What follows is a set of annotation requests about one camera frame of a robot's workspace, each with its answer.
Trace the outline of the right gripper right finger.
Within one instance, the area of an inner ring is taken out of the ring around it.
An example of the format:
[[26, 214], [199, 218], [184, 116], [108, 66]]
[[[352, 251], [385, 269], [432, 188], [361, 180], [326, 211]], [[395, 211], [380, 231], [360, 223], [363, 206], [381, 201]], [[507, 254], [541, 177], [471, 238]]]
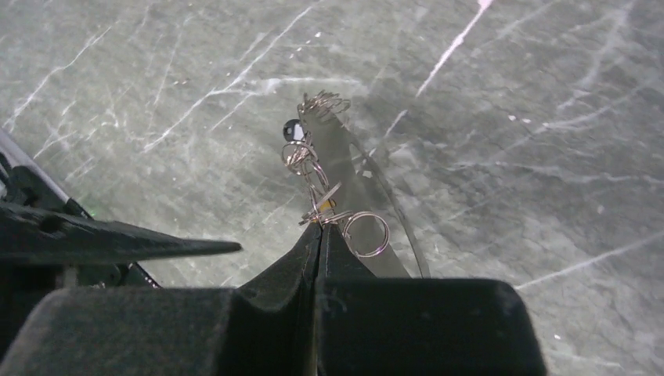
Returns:
[[525, 303], [486, 278], [374, 276], [334, 225], [316, 276], [321, 375], [545, 375]]

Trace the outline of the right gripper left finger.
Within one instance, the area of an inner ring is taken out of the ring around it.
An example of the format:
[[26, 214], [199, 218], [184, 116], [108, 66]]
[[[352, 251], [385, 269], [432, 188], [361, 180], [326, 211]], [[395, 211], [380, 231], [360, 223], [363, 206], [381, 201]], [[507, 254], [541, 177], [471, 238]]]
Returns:
[[46, 295], [4, 375], [303, 375], [322, 231], [238, 288], [75, 287]]

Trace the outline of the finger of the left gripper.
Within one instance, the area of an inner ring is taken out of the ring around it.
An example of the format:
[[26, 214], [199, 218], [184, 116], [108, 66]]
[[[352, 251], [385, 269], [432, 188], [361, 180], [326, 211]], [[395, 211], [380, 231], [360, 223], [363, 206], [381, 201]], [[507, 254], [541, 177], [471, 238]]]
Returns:
[[1, 205], [1, 263], [54, 266], [223, 255], [228, 240], [174, 237], [122, 222], [84, 219], [18, 204]]

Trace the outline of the key with yellow tag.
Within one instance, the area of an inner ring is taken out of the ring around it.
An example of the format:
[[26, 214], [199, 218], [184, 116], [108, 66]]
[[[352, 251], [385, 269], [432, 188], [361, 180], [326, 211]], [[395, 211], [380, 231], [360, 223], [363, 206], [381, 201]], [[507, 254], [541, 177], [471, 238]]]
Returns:
[[332, 196], [341, 187], [341, 182], [336, 183], [334, 186], [327, 189], [325, 193], [320, 193], [317, 190], [311, 189], [312, 195], [312, 211], [311, 216], [315, 222], [323, 223], [330, 215], [334, 215], [334, 207], [337, 205]]

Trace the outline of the black key tag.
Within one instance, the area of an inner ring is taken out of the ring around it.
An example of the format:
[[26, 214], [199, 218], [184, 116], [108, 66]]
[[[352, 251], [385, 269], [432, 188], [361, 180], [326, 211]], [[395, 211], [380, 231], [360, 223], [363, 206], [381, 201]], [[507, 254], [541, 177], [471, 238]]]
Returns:
[[293, 141], [304, 141], [306, 131], [299, 119], [290, 119], [283, 125], [283, 137], [289, 143]]

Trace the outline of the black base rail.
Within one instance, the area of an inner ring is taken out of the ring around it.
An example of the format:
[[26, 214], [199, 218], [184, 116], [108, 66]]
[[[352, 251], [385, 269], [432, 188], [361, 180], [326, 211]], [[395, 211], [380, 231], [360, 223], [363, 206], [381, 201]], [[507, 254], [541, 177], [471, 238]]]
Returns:
[[[1, 200], [84, 219], [92, 218], [20, 148], [5, 129], [1, 130]], [[93, 287], [160, 287], [144, 268], [135, 262], [72, 266], [65, 269], [65, 278], [74, 280], [77, 285]]]

